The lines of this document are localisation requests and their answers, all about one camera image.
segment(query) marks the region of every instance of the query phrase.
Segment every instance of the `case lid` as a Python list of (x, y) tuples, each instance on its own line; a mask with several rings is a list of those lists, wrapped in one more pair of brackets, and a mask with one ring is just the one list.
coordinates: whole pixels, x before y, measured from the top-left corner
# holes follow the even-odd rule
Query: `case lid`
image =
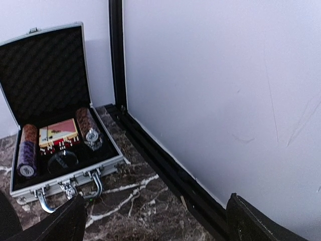
[(0, 84), (17, 124), (89, 106), (83, 24), (0, 44)]

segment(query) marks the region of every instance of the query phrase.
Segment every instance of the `case latch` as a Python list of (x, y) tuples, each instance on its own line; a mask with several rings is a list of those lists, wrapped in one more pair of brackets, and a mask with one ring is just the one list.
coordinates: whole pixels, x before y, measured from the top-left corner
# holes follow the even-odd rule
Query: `case latch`
[(66, 194), (68, 200), (70, 200), (74, 196), (77, 196), (78, 194), (78, 191), (75, 188), (75, 186), (77, 186), (77, 183), (74, 179), (68, 179), (66, 181), (60, 182), (59, 186)]
[(40, 32), (41, 29), (38, 29), (38, 28), (32, 28), (29, 30), (29, 34), (33, 34), (33, 33), (36, 33), (36, 32)]

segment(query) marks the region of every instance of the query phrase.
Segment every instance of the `black foam lining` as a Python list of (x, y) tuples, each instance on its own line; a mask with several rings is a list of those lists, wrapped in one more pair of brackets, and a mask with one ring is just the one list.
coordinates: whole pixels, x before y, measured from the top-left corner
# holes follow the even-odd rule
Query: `black foam lining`
[[(60, 115), (56, 115), (54, 118), (46, 118), (46, 119), (39, 119), (37, 122), (33, 122), (37, 128), (45, 127), (47, 125), (51, 125), (57, 122), (65, 121), (70, 118), (76, 118), (75, 116), (76, 109), (71, 110), (71, 111), (66, 111)], [(76, 154), (78, 157), (78, 165), (68, 168), (68, 169), (63, 169), (61, 171), (58, 171), (56, 173), (49, 173), (47, 170), (47, 163), (48, 160), (52, 155), (45, 155), (45, 156), (40, 156), (39, 155), (39, 146), (37, 146), (37, 164), (38, 164), (38, 171), (39, 171), (39, 176), (34, 177), (32, 179), (26, 179), (24, 177), (20, 177), (17, 174), (17, 160), (18, 160), (18, 152), (19, 152), (19, 143), (21, 139), (21, 133), (19, 132), (18, 134), (18, 141), (17, 141), (17, 146), (16, 146), (16, 155), (15, 155), (15, 164), (14, 164), (14, 169), (13, 169), (13, 191), (29, 187), (38, 183), (42, 183), (51, 179), (55, 179), (57, 177), (66, 175), (68, 173), (89, 167), (93, 164), (99, 163), (101, 161), (107, 160), (109, 158), (115, 157), (118, 155), (117, 150), (113, 146), (111, 140), (108, 138), (107, 133), (104, 131), (103, 126), (101, 125), (99, 119), (95, 115), (94, 111), (90, 109), (91, 115), (95, 119), (95, 122), (98, 125), (98, 128), (100, 131), (104, 134), (104, 139), (103, 139), (103, 146), (98, 149), (97, 151), (92, 151), (88, 146), (86, 146), (84, 143), (78, 144), (76, 146), (73, 146), (71, 148), (68, 148), (68, 151), (72, 151)]]
[(0, 83), (20, 125), (89, 106), (82, 25), (0, 46)]

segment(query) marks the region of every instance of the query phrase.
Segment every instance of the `white wall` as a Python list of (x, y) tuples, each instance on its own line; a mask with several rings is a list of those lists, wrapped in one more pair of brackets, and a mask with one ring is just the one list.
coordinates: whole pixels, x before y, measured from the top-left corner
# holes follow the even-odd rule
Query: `white wall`
[[(30, 28), (49, 28), (83, 22), (89, 82), (95, 106), (114, 103), (107, 0), (2, 0), (0, 42), (21, 36)], [(0, 94), (0, 138), (17, 132)]]
[(319, 240), (321, 2), (124, 0), (124, 34), (146, 130), (224, 205)]

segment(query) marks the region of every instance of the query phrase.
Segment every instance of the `brown poker chip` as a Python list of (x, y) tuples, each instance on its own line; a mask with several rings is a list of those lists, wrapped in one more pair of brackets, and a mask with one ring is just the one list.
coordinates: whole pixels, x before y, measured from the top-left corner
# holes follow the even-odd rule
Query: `brown poker chip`
[(22, 136), (20, 143), (22, 142), (32, 142), (37, 143), (37, 127), (32, 124), (26, 124), (22, 129)]
[(92, 117), (90, 110), (88, 108), (82, 107), (76, 111), (76, 119), (84, 140), (86, 140), (86, 135), (90, 129), (96, 130), (100, 133), (99, 128)]

